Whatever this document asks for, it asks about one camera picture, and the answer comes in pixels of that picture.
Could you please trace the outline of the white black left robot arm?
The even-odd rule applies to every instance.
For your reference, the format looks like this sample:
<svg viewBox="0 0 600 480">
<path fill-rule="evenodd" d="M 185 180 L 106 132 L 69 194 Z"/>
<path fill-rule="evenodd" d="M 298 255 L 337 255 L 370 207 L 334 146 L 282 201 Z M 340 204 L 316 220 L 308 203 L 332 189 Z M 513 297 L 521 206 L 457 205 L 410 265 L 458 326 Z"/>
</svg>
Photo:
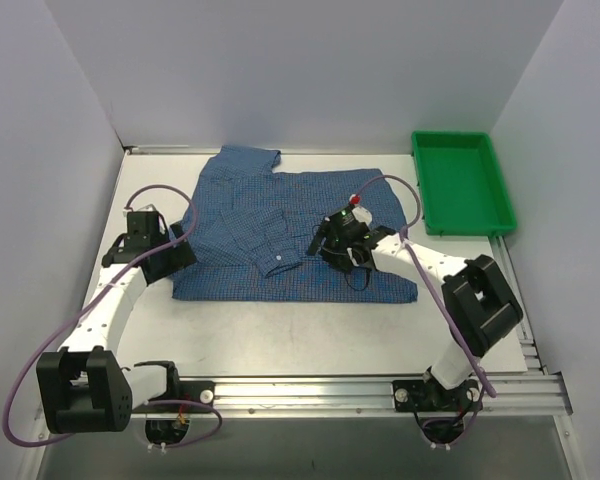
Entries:
<svg viewBox="0 0 600 480">
<path fill-rule="evenodd" d="M 181 402 L 173 362 L 123 367 L 116 353 L 145 289 L 194 264 L 196 257 L 182 239 L 182 228 L 167 225 L 155 210 L 128 213 L 126 225 L 102 259 L 86 313 L 57 351 L 37 361 L 43 411 L 53 434 L 120 432 L 132 411 L 148 402 L 160 411 Z"/>
</svg>

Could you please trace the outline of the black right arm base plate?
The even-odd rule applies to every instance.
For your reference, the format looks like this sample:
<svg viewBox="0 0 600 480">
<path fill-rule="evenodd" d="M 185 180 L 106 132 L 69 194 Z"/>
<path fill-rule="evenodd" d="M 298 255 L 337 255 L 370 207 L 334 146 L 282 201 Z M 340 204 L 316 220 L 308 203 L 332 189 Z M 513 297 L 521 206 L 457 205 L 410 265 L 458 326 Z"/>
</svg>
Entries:
<svg viewBox="0 0 600 480">
<path fill-rule="evenodd" d="M 466 380 L 451 390 L 436 380 L 394 380 L 391 383 L 395 410 L 410 413 L 463 413 L 481 408 L 476 380 Z"/>
</svg>

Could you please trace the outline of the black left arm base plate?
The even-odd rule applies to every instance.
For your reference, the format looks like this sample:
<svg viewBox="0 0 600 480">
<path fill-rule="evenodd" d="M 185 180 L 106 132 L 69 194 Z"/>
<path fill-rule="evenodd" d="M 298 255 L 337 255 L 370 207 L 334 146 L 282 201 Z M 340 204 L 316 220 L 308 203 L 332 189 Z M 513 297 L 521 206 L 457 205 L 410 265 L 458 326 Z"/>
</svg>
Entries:
<svg viewBox="0 0 600 480">
<path fill-rule="evenodd" d="M 216 384 L 210 380 L 181 380 L 178 386 L 170 387 L 157 400 L 186 400 L 202 405 L 213 405 Z M 178 414 L 207 413 L 199 406 L 182 405 L 181 403 L 162 406 L 162 410 Z"/>
</svg>

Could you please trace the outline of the aluminium front frame rail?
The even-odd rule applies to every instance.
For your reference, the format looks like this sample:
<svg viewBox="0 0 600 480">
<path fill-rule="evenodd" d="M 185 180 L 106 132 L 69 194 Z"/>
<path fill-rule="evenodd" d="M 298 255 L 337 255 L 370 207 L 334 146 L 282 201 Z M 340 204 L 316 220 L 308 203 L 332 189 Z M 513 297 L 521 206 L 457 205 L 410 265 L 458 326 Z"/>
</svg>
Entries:
<svg viewBox="0 0 600 480">
<path fill-rule="evenodd" d="M 391 383 L 416 380 L 415 377 L 265 377 L 265 378 L 195 378 L 216 384 L 213 405 L 186 400 L 156 400 L 134 409 L 132 415 L 147 418 L 170 418 L 177 412 L 162 406 L 181 403 L 216 409 L 226 416 L 264 415 L 270 417 L 325 418 L 338 416 L 390 416 L 395 410 Z M 480 391 L 481 408 L 486 415 L 561 416 L 571 413 L 566 389 L 557 375 L 504 375 L 493 379 L 497 391 L 492 398 Z M 474 412 L 459 413 L 470 416 Z M 456 413 L 415 413 L 421 418 L 455 417 Z"/>
</svg>

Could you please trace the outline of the blue checkered long sleeve shirt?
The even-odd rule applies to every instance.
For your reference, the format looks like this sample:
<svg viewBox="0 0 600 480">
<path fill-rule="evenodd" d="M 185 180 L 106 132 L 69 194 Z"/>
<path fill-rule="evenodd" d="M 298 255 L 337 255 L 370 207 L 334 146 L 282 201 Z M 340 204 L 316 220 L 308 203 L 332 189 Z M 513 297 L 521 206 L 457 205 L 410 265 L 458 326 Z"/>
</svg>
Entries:
<svg viewBox="0 0 600 480">
<path fill-rule="evenodd" d="M 320 221 L 361 190 L 376 226 L 406 224 L 378 169 L 286 173 L 276 150 L 224 146 L 203 167 L 181 224 L 193 232 L 194 265 L 172 277 L 178 301 L 406 304 L 415 283 L 356 269 L 338 272 L 306 251 Z"/>
</svg>

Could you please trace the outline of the green plastic bin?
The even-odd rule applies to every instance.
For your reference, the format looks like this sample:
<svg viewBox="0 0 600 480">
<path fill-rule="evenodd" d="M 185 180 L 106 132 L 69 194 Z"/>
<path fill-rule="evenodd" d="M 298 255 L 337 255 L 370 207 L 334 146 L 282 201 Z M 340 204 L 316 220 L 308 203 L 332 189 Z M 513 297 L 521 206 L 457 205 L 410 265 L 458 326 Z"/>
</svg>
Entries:
<svg viewBox="0 0 600 480">
<path fill-rule="evenodd" d="M 502 236 L 518 222 L 491 139 L 482 132 L 411 134 L 426 232 Z"/>
</svg>

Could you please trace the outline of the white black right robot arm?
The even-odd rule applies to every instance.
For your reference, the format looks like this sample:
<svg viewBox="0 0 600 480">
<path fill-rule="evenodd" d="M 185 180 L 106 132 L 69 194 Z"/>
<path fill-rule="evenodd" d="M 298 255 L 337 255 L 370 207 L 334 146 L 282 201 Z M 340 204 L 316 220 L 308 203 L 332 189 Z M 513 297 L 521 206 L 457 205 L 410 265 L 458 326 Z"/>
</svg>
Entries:
<svg viewBox="0 0 600 480">
<path fill-rule="evenodd" d="M 476 375 L 486 393 L 496 390 L 481 360 L 522 321 L 524 314 L 497 262 L 481 254 L 474 259 L 438 252 L 407 237 L 407 229 L 372 228 L 371 214 L 350 204 L 325 217 L 307 254 L 331 267 L 354 268 L 420 280 L 429 291 L 451 334 L 441 356 L 427 370 L 426 402 L 445 409 L 459 397 L 459 387 Z"/>
</svg>

